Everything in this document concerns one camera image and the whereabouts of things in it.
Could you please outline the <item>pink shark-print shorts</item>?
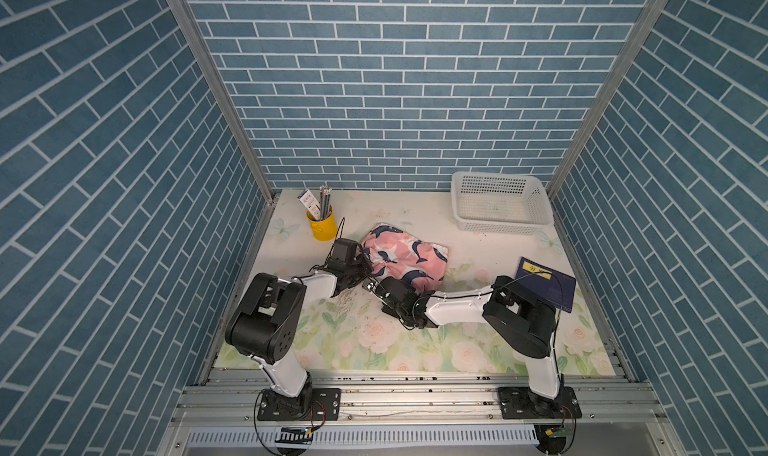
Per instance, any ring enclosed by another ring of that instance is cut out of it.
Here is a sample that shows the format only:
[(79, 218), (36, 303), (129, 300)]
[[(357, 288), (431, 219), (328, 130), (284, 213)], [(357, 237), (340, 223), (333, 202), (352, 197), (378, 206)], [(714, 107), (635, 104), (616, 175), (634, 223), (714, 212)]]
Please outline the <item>pink shark-print shorts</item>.
[(387, 223), (375, 226), (361, 245), (374, 279), (393, 277), (417, 294), (437, 290), (448, 269), (448, 247), (424, 241)]

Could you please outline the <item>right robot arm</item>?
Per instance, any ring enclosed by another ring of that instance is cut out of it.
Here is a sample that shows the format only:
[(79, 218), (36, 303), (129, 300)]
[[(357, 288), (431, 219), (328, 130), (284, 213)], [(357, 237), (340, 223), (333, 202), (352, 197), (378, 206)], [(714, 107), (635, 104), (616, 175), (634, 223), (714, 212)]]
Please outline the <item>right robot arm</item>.
[(564, 384), (557, 366), (557, 309), (520, 278), (502, 275), (476, 290), (418, 295), (410, 285), (388, 276), (381, 281), (371, 278), (366, 289), (382, 302), (384, 313), (408, 329), (485, 323), (521, 354), (528, 385), (497, 390), (504, 419), (576, 421), (582, 417), (575, 391)]

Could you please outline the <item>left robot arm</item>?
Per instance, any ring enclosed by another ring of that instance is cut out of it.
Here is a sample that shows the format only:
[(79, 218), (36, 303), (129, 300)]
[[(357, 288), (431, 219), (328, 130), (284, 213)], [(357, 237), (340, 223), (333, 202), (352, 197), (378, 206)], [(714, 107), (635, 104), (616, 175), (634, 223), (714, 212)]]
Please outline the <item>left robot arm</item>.
[(313, 388), (312, 377), (292, 346), (306, 303), (331, 299), (361, 284), (372, 265), (360, 243), (336, 239), (321, 265), (303, 276), (280, 278), (269, 273), (253, 277), (224, 333), (225, 342), (256, 362), (269, 387), (256, 403), (261, 421), (301, 421), (325, 415), (324, 403), (340, 391)]

